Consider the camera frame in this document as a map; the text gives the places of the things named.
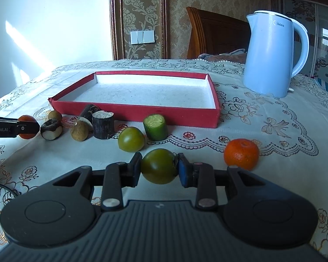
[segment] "table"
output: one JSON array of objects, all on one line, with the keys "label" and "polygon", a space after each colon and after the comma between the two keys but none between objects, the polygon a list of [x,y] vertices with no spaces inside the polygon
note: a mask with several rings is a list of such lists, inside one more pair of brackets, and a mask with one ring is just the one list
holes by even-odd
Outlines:
[{"label": "table", "polygon": [[[204,60],[119,60],[71,64],[51,74],[36,78],[0,99],[0,117],[18,118],[33,115],[40,124],[51,111],[47,98],[95,71],[166,70],[209,73],[221,104],[217,129],[169,126],[170,136],[162,142],[147,142],[144,156],[161,147],[183,152],[189,161],[204,161],[216,169],[226,169],[223,151],[236,138],[253,140],[260,149],[255,174],[289,189],[314,204],[319,223],[311,245],[328,256],[328,93],[314,80],[302,75],[292,79],[294,92],[285,98],[262,96],[242,83],[244,65]],[[75,118],[64,118],[72,125]],[[116,161],[128,162],[132,154],[117,146],[119,132],[135,126],[144,132],[142,123],[116,121],[113,139],[94,137],[76,142],[68,128],[54,141],[40,135],[32,140],[0,139],[0,183],[25,193],[81,165],[103,169]],[[0,211],[11,198],[0,188]],[[218,187],[219,203],[227,202],[223,187]],[[124,203],[129,199],[195,199],[195,189],[183,189],[176,178],[167,185],[155,185],[140,178],[135,189],[123,190]],[[100,202],[96,189],[94,204]],[[0,227],[0,250],[7,243]]]}]

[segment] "green cucumber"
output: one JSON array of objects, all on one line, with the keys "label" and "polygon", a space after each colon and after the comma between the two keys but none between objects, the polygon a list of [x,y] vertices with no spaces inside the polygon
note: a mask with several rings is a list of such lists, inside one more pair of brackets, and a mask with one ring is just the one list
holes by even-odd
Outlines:
[{"label": "green cucumber", "polygon": [[151,114],[143,121],[144,130],[151,141],[163,141],[167,138],[165,119],[160,114]]}]

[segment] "electric kettle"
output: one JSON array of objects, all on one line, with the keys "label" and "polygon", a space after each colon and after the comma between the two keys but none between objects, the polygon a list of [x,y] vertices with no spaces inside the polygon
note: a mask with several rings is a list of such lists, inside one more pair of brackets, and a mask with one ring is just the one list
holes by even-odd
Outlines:
[{"label": "electric kettle", "polygon": [[[285,97],[290,79],[300,72],[309,56],[307,30],[298,21],[271,11],[255,11],[247,19],[251,38],[243,84],[263,95]],[[302,48],[293,67],[294,31],[300,36]]]}]

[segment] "wooden bed frame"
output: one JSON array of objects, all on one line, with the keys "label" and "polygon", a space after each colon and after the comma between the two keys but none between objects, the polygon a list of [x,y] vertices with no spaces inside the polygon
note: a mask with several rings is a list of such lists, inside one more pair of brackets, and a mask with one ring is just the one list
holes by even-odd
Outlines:
[{"label": "wooden bed frame", "polygon": [[249,23],[224,15],[187,7],[192,24],[187,59],[207,53],[219,55],[234,50],[248,49]]}]

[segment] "orange fruit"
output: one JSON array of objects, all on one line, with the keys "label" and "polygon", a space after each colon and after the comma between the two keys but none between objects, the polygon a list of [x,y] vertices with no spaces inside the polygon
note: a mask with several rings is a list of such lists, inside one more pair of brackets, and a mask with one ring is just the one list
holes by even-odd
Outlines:
[{"label": "orange fruit", "polygon": [[[30,115],[22,115],[18,118],[18,121],[30,121],[30,122],[37,122],[34,117]],[[18,134],[22,139],[29,140],[35,137],[36,134]]]},{"label": "orange fruit", "polygon": [[228,166],[236,165],[251,171],[259,160],[259,148],[251,140],[235,139],[227,144],[223,159]]}]

